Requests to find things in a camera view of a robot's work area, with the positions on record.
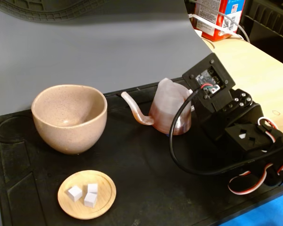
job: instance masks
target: round wooden dish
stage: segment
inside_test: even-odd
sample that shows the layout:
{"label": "round wooden dish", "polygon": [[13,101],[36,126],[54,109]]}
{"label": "round wooden dish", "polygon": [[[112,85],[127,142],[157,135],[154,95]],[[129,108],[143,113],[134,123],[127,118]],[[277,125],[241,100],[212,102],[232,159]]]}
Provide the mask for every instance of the round wooden dish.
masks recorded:
{"label": "round wooden dish", "polygon": [[[87,194],[87,185],[93,183],[98,183],[98,197],[95,207],[91,208],[84,206],[84,198]],[[67,194],[74,185],[83,191],[83,196],[76,202],[73,202]],[[87,220],[97,218],[109,210],[116,194],[117,189],[110,177],[99,171],[85,170],[71,175],[61,184],[58,190],[58,202],[68,215]]]}

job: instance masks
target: wooden table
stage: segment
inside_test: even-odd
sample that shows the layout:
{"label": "wooden table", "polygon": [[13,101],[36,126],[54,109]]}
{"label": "wooden table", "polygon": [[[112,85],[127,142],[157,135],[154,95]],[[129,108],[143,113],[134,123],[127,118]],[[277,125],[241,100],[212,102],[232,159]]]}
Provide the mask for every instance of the wooden table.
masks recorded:
{"label": "wooden table", "polygon": [[283,132],[283,64],[246,41],[205,41],[234,79],[234,89],[248,92]]}

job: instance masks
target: ceramic bowl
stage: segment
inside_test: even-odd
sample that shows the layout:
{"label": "ceramic bowl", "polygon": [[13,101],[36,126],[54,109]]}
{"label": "ceramic bowl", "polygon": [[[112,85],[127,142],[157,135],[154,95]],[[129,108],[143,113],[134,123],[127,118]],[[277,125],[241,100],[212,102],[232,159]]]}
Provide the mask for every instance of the ceramic bowl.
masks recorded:
{"label": "ceramic bowl", "polygon": [[102,135],[107,101],[93,87],[58,85],[36,97],[32,112],[37,131],[49,146],[65,154],[79,154]]}

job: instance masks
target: silicone work mat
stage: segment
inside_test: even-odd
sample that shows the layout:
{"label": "silicone work mat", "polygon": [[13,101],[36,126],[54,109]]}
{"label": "silicone work mat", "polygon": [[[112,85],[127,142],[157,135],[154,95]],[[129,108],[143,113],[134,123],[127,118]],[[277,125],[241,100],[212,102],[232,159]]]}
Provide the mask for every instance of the silicone work mat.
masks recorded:
{"label": "silicone work mat", "polygon": [[[126,90],[146,114],[157,84]],[[168,136],[137,123],[120,92],[106,94],[108,120],[94,147],[80,155],[61,154],[43,142],[31,111],[0,116],[0,209],[5,226],[202,226],[218,224],[283,194],[283,186],[261,186],[238,196],[228,176],[200,177],[181,171],[170,157]],[[192,128],[174,138],[175,152],[198,169],[223,156],[192,116]],[[98,170],[114,181],[111,209],[78,220],[59,206],[57,192],[73,173]]]}

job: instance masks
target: sugar cube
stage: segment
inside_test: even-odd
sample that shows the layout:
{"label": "sugar cube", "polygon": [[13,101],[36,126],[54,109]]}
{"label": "sugar cube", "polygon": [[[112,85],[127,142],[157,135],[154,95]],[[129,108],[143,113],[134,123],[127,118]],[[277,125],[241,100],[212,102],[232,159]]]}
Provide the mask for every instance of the sugar cube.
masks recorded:
{"label": "sugar cube", "polygon": [[98,197],[97,194],[87,193],[87,195],[85,196],[85,199],[84,199],[84,205],[94,208],[97,197]]}
{"label": "sugar cube", "polygon": [[82,197],[82,195],[83,195],[82,190],[76,185],[68,190],[68,196],[74,202],[79,200]]}
{"label": "sugar cube", "polygon": [[97,194],[98,193],[98,184],[88,184],[87,190],[88,190],[88,193]]}

